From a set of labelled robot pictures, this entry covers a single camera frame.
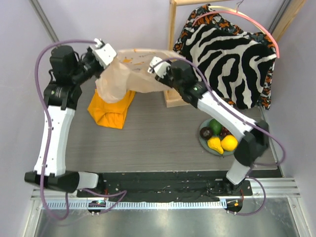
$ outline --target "translucent plastic bag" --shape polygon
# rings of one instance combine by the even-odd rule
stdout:
[[[129,90],[148,93],[169,90],[170,87],[155,80],[155,74],[147,72],[153,57],[181,57],[173,51],[156,49],[125,49],[96,80],[97,92],[107,103],[123,99]]]

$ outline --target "wooden stand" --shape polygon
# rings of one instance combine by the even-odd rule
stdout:
[[[177,6],[184,5],[192,5],[192,4],[203,4],[203,3],[211,3],[211,2],[219,2],[219,1],[228,1],[228,0],[170,0],[170,8],[169,8],[169,38],[168,38],[168,49],[172,50],[174,45],[174,26],[176,21],[176,8]],[[279,41],[281,37],[284,35],[287,28],[291,25],[295,16],[301,8],[304,6],[306,0],[293,0],[290,5],[286,9],[284,15],[282,16],[280,22],[276,26],[276,29],[273,31],[272,36],[276,41]],[[166,101],[167,107],[175,107],[181,105],[187,105],[181,99],[179,93],[172,89],[168,91],[164,91],[164,99]]]

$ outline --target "gray tabletop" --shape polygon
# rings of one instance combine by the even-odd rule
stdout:
[[[198,141],[200,124],[210,118],[204,112],[190,105],[167,108],[162,92],[137,93],[122,130],[102,127],[87,111],[94,89],[93,80],[82,86],[83,93],[68,137],[68,170],[186,171],[228,170],[231,167],[234,156],[214,156]],[[258,108],[243,113],[255,120],[261,119]],[[271,149],[258,161],[273,163]]]

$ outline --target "white wall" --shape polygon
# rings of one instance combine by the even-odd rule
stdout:
[[[272,132],[284,143],[286,176],[295,178],[310,224],[316,229],[316,2],[307,1],[279,42],[280,59],[267,112]]]
[[[51,43],[25,0],[0,2],[0,236],[20,237],[33,187],[24,173],[40,149],[44,115],[34,84],[34,64]],[[42,80],[48,83],[47,62]]]
[[[66,39],[102,38],[115,49],[167,48],[169,0],[39,0],[57,36]],[[215,2],[234,8],[238,0]],[[269,27],[283,0],[245,0],[240,11]],[[179,36],[189,14],[198,5],[177,8]],[[258,31],[242,18],[227,19],[247,31]]]

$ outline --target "orange cloth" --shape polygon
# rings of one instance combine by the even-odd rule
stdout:
[[[90,115],[97,125],[122,129],[125,123],[127,109],[135,96],[135,91],[128,91],[117,103],[108,104],[101,99],[95,90],[88,107]]]

